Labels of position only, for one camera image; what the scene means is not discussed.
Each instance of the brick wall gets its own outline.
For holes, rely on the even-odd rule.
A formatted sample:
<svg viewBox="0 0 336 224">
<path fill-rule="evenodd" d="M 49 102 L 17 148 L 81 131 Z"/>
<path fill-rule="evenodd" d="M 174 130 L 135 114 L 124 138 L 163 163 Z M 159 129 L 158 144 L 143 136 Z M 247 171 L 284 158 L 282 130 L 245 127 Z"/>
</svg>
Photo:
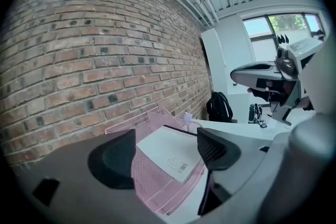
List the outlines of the brick wall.
<svg viewBox="0 0 336 224">
<path fill-rule="evenodd" d="M 175 0 L 16 0 L 1 31 L 0 129 L 14 169 L 157 105 L 201 117 L 199 24 Z"/>
</svg>

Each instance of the paper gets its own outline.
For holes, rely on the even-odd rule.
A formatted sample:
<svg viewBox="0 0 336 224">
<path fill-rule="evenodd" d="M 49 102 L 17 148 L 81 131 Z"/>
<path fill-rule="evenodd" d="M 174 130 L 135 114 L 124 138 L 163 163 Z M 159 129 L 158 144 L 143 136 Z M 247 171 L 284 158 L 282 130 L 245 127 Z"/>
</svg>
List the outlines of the paper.
<svg viewBox="0 0 336 224">
<path fill-rule="evenodd" d="M 201 159 L 196 136 L 161 127 L 137 147 L 159 168 L 179 182 L 186 180 Z"/>
<path fill-rule="evenodd" d="M 299 75 L 301 86 L 307 91 L 316 113 L 330 114 L 335 109 L 335 43 L 334 34 L 330 33 L 323 47 Z"/>
</svg>

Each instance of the black backpack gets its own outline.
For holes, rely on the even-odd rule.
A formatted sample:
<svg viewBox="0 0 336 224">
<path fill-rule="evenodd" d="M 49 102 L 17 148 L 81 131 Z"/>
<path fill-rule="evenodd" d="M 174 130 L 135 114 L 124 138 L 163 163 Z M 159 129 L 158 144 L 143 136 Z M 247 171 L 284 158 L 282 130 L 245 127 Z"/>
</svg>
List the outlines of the black backpack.
<svg viewBox="0 0 336 224">
<path fill-rule="evenodd" d="M 213 92 L 206 104 L 210 121 L 232 122 L 233 112 L 226 96 L 221 92 Z"/>
</svg>

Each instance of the window frame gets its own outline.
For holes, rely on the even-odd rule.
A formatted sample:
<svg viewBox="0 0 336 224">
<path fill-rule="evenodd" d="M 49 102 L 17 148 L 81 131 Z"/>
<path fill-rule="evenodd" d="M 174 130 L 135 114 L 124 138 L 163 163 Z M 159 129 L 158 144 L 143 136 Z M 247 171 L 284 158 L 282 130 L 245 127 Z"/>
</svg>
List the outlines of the window frame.
<svg viewBox="0 0 336 224">
<path fill-rule="evenodd" d="M 264 18 L 266 20 L 267 24 L 268 24 L 269 29 L 271 30 L 272 34 L 267 34 L 267 35 L 258 36 L 258 37 L 251 37 L 250 38 L 251 42 L 253 42 L 253 41 L 260 41 L 260 40 L 266 40 L 266 39 L 273 39 L 274 43 L 275 43 L 275 46 L 276 46 L 276 49 L 278 49 L 280 47 L 279 46 L 279 41 L 278 41 L 276 32 L 275 32 L 275 30 L 273 28 L 273 25 L 272 25 L 269 17 L 271 17 L 271 16 L 279 16 L 279 15 L 301 15 L 302 18 L 303 18 L 303 21 L 304 21 L 305 25 L 307 26 L 307 30 L 309 31 L 310 36 L 314 37 L 314 36 L 318 35 L 317 31 L 311 31 L 310 26 L 309 26 L 308 21 L 307 21 L 307 18 L 306 18 L 306 15 L 313 15 L 313 16 L 315 16 L 317 18 L 318 24 L 321 27 L 321 31 L 325 33 L 324 27 L 322 25 L 321 18 L 320 18 L 320 16 L 317 13 L 306 13 L 306 12 L 295 13 L 295 12 L 290 12 L 290 13 L 265 14 L 263 16 L 256 16 L 256 17 L 251 17 L 251 18 L 247 18 L 247 19 L 243 20 L 243 23 L 244 23 L 244 21 L 247 21 L 247 20 Z"/>
</svg>

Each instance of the label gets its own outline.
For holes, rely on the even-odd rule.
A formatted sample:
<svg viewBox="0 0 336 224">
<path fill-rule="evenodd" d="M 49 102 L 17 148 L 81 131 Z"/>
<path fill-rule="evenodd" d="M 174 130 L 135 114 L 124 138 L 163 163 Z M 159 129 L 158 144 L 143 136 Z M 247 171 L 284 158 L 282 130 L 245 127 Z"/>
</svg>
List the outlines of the label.
<svg viewBox="0 0 336 224">
<path fill-rule="evenodd" d="M 187 179 L 201 160 L 196 136 L 161 127 L 137 147 L 160 169 L 179 182 Z"/>
</svg>

